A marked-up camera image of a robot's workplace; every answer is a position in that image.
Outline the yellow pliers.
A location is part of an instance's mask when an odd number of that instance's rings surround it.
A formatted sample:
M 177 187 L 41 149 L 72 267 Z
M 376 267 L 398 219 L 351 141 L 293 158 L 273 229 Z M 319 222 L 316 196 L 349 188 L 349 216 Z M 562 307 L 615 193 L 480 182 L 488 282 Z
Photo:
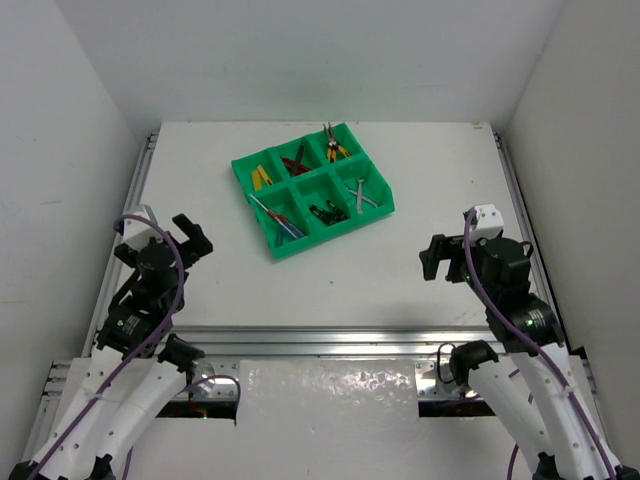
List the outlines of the yellow pliers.
M 330 122 L 324 125 L 323 128 L 327 137 L 327 159 L 330 163 L 334 163 L 337 160 L 338 154 L 341 152 L 341 145 L 333 133 Z
M 330 163 L 335 163 L 339 156 L 342 158 L 349 158 L 351 154 L 349 151 L 338 141 L 334 135 L 333 127 L 330 122 L 323 125 L 324 134 L 327 140 L 327 159 Z

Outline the red utility knife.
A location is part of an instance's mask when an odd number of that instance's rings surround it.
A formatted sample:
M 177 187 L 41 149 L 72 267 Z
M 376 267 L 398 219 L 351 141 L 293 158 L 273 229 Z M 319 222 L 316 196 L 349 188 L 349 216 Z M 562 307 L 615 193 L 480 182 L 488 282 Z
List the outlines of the red utility knife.
M 304 158 L 304 151 L 305 151 L 305 145 L 303 143 L 300 143 L 297 152 L 296 152 L 296 156 L 294 158 L 294 160 L 296 161 L 296 164 L 299 165 L 300 163 L 303 164 L 303 158 Z
M 310 170 L 309 167 L 307 167 L 306 165 L 300 163 L 299 165 L 296 164 L 295 160 L 292 160 L 288 157 L 282 157 L 281 161 L 285 167 L 285 169 L 289 172 L 289 174 L 291 176 L 294 175 L 300 175 L 303 173 L 306 173 Z

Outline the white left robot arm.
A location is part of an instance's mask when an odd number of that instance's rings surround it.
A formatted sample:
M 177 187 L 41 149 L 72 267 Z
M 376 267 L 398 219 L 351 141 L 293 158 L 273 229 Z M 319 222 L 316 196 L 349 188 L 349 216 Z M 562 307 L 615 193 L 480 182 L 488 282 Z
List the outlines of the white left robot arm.
M 107 309 L 85 376 L 49 439 L 18 463 L 13 479 L 113 479 L 150 422 L 191 384 L 203 351 L 172 331 L 188 269 L 213 251 L 186 215 L 178 242 L 140 206 L 115 223 L 115 257 L 132 274 Z

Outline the white foreground cover panel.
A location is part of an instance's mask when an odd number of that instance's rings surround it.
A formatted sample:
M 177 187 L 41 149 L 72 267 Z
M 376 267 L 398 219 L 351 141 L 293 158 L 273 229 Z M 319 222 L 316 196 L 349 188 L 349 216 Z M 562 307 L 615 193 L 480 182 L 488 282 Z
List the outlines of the white foreground cover panel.
M 511 359 L 501 357 L 527 395 Z M 248 361 L 235 383 L 237 422 L 224 426 L 221 439 L 213 422 L 188 419 L 160 436 L 153 459 L 156 416 L 130 453 L 141 454 L 152 472 L 178 479 L 214 466 L 235 478 L 489 479 L 498 475 L 503 444 L 514 441 L 496 415 L 497 427 L 421 422 L 409 361 Z

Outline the aluminium front rail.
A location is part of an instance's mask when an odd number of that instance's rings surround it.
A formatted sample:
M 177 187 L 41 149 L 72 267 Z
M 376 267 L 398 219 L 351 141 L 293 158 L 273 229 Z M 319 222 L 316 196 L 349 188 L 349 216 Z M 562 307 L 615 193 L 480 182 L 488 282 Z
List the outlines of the aluminium front rail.
M 320 328 L 176 326 L 172 332 L 210 357 L 426 358 L 482 340 L 506 352 L 487 327 Z

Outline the small yellow utility knife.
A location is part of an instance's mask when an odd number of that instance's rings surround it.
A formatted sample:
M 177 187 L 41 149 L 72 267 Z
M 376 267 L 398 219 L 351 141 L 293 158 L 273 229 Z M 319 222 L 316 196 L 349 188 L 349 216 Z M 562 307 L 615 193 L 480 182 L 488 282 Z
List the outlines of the small yellow utility knife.
M 266 170 L 264 169 L 264 167 L 262 165 L 258 165 L 257 166 L 257 171 L 259 173 L 259 175 L 261 176 L 262 180 L 267 184 L 267 185 L 272 185 L 273 184 L 273 180 L 271 179 L 271 177 L 268 175 L 268 173 L 266 172 Z

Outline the green-black screwdriver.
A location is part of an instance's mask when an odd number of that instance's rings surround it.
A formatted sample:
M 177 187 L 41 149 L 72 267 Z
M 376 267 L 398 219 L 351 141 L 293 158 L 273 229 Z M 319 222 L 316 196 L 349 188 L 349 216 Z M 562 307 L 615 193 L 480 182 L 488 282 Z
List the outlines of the green-black screwdriver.
M 336 206 L 333 202 L 331 202 L 330 200 L 327 200 L 326 204 L 331 209 L 336 222 L 342 222 L 348 219 L 348 215 L 342 209 Z
M 328 211 L 316 205 L 309 207 L 310 212 L 326 226 L 332 226 L 341 220 L 341 217 L 334 211 Z

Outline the green six-compartment tray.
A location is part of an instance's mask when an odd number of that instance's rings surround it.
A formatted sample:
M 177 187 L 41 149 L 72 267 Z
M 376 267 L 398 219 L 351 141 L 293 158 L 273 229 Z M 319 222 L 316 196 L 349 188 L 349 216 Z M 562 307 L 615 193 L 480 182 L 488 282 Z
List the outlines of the green six-compartment tray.
M 231 162 L 232 171 L 242 194 L 255 214 L 256 221 L 264 233 L 267 248 L 275 260 L 299 254 L 341 235 L 351 233 L 395 211 L 391 186 L 356 139 L 348 124 L 340 123 L 332 127 L 338 141 L 351 154 L 349 158 L 339 156 L 335 163 L 328 161 L 327 140 L 322 129 Z M 294 160 L 300 143 L 305 145 L 303 164 L 310 170 L 292 177 L 285 169 L 281 158 L 288 157 Z M 255 191 L 251 172 L 257 170 L 258 165 L 264 167 L 273 184 L 267 185 L 262 180 L 262 189 Z M 346 185 L 356 190 L 358 178 L 364 179 L 363 194 L 378 204 L 378 207 L 373 207 L 363 202 L 361 215 L 357 213 L 356 197 L 345 188 Z M 285 231 L 283 245 L 276 248 L 274 246 L 276 235 L 282 228 L 249 197 L 250 194 L 255 195 L 263 204 L 277 213 L 287 217 L 305 236 L 294 239 Z M 348 219 L 326 226 L 310 212 L 311 205 L 331 211 L 326 204 L 327 200 L 342 209 L 348 215 Z

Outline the blue screwdriver red collar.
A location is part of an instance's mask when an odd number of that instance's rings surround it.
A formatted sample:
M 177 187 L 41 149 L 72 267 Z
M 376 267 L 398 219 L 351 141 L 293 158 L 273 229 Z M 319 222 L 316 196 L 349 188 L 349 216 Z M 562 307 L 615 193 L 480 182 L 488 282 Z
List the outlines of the blue screwdriver red collar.
M 295 226 L 287 217 L 284 215 L 277 213 L 270 207 L 263 204 L 255 195 L 250 194 L 249 197 L 262 209 L 264 210 L 269 217 L 274 220 L 276 223 L 280 225 L 282 229 L 284 229 L 291 237 L 294 239 L 300 239 L 305 236 L 305 234 Z

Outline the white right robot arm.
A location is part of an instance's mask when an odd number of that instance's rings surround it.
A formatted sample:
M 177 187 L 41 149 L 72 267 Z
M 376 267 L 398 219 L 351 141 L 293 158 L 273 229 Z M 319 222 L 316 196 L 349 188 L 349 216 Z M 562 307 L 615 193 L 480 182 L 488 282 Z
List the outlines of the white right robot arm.
M 575 377 L 565 339 L 551 307 L 531 291 L 533 248 L 503 236 L 468 243 L 433 236 L 420 252 L 423 276 L 435 278 L 449 261 L 451 283 L 464 282 L 486 307 L 490 330 L 526 383 L 521 394 L 488 342 L 455 347 L 448 362 L 453 382 L 470 388 L 491 408 L 519 447 L 534 479 L 636 479 L 594 424 Z

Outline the silver wrench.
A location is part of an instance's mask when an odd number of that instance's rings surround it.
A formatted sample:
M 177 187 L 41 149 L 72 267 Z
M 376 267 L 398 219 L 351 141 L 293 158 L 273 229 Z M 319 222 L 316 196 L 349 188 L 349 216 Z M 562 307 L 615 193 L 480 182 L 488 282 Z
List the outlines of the silver wrench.
M 358 186 L 357 186 L 357 193 L 356 193 L 356 208 L 357 208 L 357 213 L 359 215 L 363 214 L 363 184 L 364 184 L 364 179 L 363 178 L 358 178 Z
M 346 190 L 352 194 L 353 196 L 357 198 L 360 198 L 362 200 L 362 202 L 366 202 L 367 204 L 373 206 L 373 207 L 378 207 L 378 204 L 376 202 L 374 202 L 373 200 L 371 200 L 369 197 L 366 197 L 362 192 L 360 192 L 359 190 L 354 190 L 351 189 L 350 187 L 345 185 Z

